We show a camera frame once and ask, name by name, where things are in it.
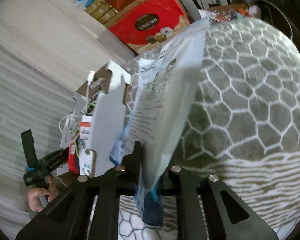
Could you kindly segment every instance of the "striped fabric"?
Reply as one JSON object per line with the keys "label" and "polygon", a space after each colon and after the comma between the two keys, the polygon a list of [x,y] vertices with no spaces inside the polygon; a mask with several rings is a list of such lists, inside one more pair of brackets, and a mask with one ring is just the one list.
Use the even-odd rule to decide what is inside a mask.
{"label": "striped fabric", "polygon": [[[156,51],[140,57],[155,60]],[[126,123],[136,105],[138,59],[127,69],[135,74]],[[300,219],[298,50],[259,19],[213,25],[198,76],[176,163],[202,177],[218,175],[284,239]]]}
{"label": "striped fabric", "polygon": [[138,215],[137,207],[130,196],[120,197],[118,240],[176,240],[177,210],[173,196],[162,198],[163,227],[146,225]]}
{"label": "striped fabric", "polygon": [[0,228],[10,239],[33,216],[20,133],[32,129],[38,158],[59,149],[58,124],[71,112],[72,96],[0,46]]}

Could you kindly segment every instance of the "charging cable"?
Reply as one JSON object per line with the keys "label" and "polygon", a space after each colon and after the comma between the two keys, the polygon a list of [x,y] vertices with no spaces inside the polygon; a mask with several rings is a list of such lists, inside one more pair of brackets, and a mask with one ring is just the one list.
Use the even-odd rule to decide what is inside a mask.
{"label": "charging cable", "polygon": [[273,3],[269,2],[268,0],[251,0],[251,3],[255,3],[256,1],[262,1],[262,2],[265,2],[267,4],[270,4],[270,5],[272,5],[274,8],[276,8],[281,13],[281,15],[284,17],[284,19],[287,21],[287,23],[288,23],[288,25],[290,27],[290,31],[291,31],[290,40],[292,40],[292,38],[293,38],[292,27],[291,27],[291,24],[290,24],[289,20],[285,16],[285,14],[276,5],[274,5]]}
{"label": "charging cable", "polygon": [[[80,122],[80,118],[83,115],[87,114],[89,105],[95,103],[95,101],[89,103],[89,88],[90,88],[90,85],[91,85],[91,83],[92,83],[92,81],[94,79],[95,74],[96,74],[95,71],[90,70],[90,73],[89,73],[89,75],[87,77],[87,90],[86,90],[86,98],[85,98],[86,104],[85,104],[84,108],[79,112],[79,114],[76,114],[76,115],[74,115],[74,114],[66,115],[59,122],[59,130],[64,135],[64,142],[66,144],[71,144],[75,140],[77,140],[77,138],[79,137],[78,125],[79,125],[79,122]],[[70,118],[69,126],[66,129],[62,130],[61,123],[62,123],[62,121],[64,119],[67,119],[67,118]],[[72,138],[72,140],[70,142],[67,142],[66,138],[68,137],[68,134],[70,132],[72,134],[76,133],[76,135]]]}

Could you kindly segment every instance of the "plastic bag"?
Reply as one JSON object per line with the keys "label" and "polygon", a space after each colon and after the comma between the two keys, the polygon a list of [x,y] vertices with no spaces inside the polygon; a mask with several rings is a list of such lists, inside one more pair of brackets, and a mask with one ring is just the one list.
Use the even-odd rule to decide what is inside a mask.
{"label": "plastic bag", "polygon": [[236,19],[243,19],[244,15],[236,12],[234,9],[230,8],[222,12],[211,12],[207,10],[199,10],[202,19],[208,18],[212,24],[217,24],[220,22],[230,22]]}
{"label": "plastic bag", "polygon": [[156,185],[171,160],[194,100],[205,30],[209,27],[208,19],[200,20],[160,50],[147,52],[126,66],[138,69],[134,75],[137,88],[129,120],[110,159],[118,164],[122,159],[120,150],[130,154],[135,141],[144,144],[135,200],[143,221],[153,226],[162,223]]}

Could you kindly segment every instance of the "barcode label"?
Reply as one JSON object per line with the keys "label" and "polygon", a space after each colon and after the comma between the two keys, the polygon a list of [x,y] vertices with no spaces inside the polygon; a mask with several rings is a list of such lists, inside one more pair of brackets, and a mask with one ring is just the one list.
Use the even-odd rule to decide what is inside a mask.
{"label": "barcode label", "polygon": [[80,139],[88,140],[89,134],[90,134],[90,127],[80,126]]}
{"label": "barcode label", "polygon": [[91,165],[89,163],[85,163],[83,166],[87,169],[91,169]]}

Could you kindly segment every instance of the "white wall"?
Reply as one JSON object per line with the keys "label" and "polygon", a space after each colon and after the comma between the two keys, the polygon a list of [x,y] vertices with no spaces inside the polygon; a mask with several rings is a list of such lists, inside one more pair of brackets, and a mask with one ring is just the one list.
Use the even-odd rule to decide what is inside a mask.
{"label": "white wall", "polygon": [[[76,90],[89,70],[133,53],[75,0],[1,0],[0,44],[67,88]],[[98,37],[108,37],[107,43]]]}

